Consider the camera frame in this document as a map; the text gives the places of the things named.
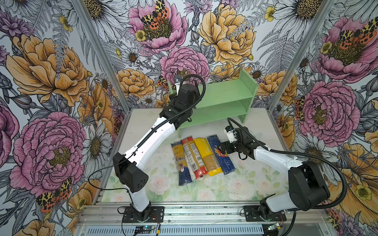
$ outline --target small yellow flower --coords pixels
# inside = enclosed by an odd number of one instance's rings
[[[369,189],[369,187],[364,187],[361,184],[356,186],[355,194],[362,201],[372,199],[372,191]]]
[[[146,36],[145,35],[146,35],[146,33],[143,30],[138,30],[135,33],[136,40],[138,40],[139,42],[145,41],[146,40]]]
[[[119,57],[120,59],[122,58],[121,51],[118,48],[116,48],[116,54],[117,57]]]
[[[327,43],[323,44],[322,48],[320,49],[320,52],[323,54],[327,54],[328,50],[331,49],[331,47],[332,47],[332,43],[328,41]]]
[[[60,21],[60,23],[63,25],[63,28],[66,30],[66,31],[71,31],[72,32],[72,26],[70,26],[69,24],[68,24],[68,20],[67,20],[67,18],[65,18],[64,16],[60,16],[59,17],[59,21]]]
[[[264,16],[265,20],[268,20],[269,22],[271,22],[274,17],[273,17],[273,13],[275,13],[276,10],[274,9],[273,6],[270,6],[266,9],[266,14]]]

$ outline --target plastic packaging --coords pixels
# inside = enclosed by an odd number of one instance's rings
[[[217,135],[208,136],[207,140],[209,141],[210,147],[212,151],[214,152],[214,155],[217,157],[219,161],[219,164],[220,164],[220,167],[222,168],[223,173],[228,174],[235,171],[234,164],[232,163],[231,159],[228,157],[227,153],[223,155],[218,149],[218,146],[220,144],[218,136]]]
[[[183,143],[178,141],[176,143],[172,143],[171,146],[173,153],[175,154],[175,162],[178,170],[178,185],[183,186],[187,183],[191,183],[192,178],[185,160]]]
[[[205,165],[202,161],[200,152],[198,151],[193,138],[187,137],[186,139],[182,140],[183,142],[183,148],[185,155],[193,168],[195,178],[199,179],[206,175],[208,172],[206,171]]]
[[[194,143],[201,154],[203,163],[205,164],[206,170],[209,172],[209,175],[214,176],[216,174],[222,173],[222,168],[220,167],[217,158],[211,151],[211,147],[206,138],[196,138],[194,139]]]

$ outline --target yellow pasta package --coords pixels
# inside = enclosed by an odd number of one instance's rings
[[[194,143],[200,152],[202,160],[205,164],[210,176],[214,176],[219,173],[223,173],[217,158],[214,156],[209,143],[206,138],[196,138]]]

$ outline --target floral tablecloth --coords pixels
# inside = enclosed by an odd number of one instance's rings
[[[133,126],[134,129],[136,127],[133,125],[133,122],[146,123],[140,118],[137,119],[135,117],[135,121],[133,121],[133,116],[130,119],[129,126]],[[226,123],[226,121],[212,122],[209,125],[193,126],[190,129],[193,132],[193,138],[198,137],[194,135],[195,133],[199,136],[203,136],[206,133],[207,135],[211,135],[214,134],[211,133],[212,130],[216,130],[220,141],[223,142],[227,140],[226,135],[223,134],[223,128],[227,125]],[[255,110],[253,118],[247,118],[245,125],[249,127],[250,131],[255,133],[258,139],[270,144],[271,148],[280,148],[277,135],[264,109]],[[132,131],[128,132],[129,134],[137,135]],[[251,158],[240,160],[236,153],[230,155],[235,166],[234,172],[228,175],[221,173],[215,176],[205,176],[200,180],[195,180],[194,173],[190,170],[193,183],[178,186],[178,171],[170,146],[170,143],[177,138],[167,138],[151,156],[144,170],[149,176],[145,188],[151,202],[258,201],[267,195],[281,193],[288,189],[288,182],[283,174]],[[121,187],[123,185],[119,182],[113,169],[106,188]],[[99,199],[101,202],[130,201],[129,195],[125,190],[103,191],[102,194],[102,197]]]

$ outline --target pasta package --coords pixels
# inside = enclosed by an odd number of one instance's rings
[[[193,141],[193,138],[187,137],[186,139],[183,139],[182,142],[183,142],[184,153],[186,157],[188,158],[190,165],[193,168],[195,178],[199,179],[203,177],[208,172],[205,169],[205,165],[202,161],[200,152],[198,151]]]
[[[178,185],[183,186],[187,183],[191,183],[192,178],[185,160],[183,143],[178,141],[176,143],[172,143],[171,146],[173,153],[175,154],[175,162],[178,170]]]
[[[220,167],[217,158],[211,151],[211,147],[207,142],[206,138],[196,138],[194,143],[197,146],[198,151],[202,157],[203,163],[205,164],[206,170],[209,172],[210,176],[222,173],[222,168]]]
[[[228,174],[235,171],[234,164],[232,163],[227,153],[223,155],[218,149],[218,146],[220,144],[218,136],[216,134],[211,135],[211,136],[208,136],[207,139],[209,141],[212,151],[214,152],[214,155],[219,161],[219,164],[220,164],[220,167],[222,168],[223,173]]]

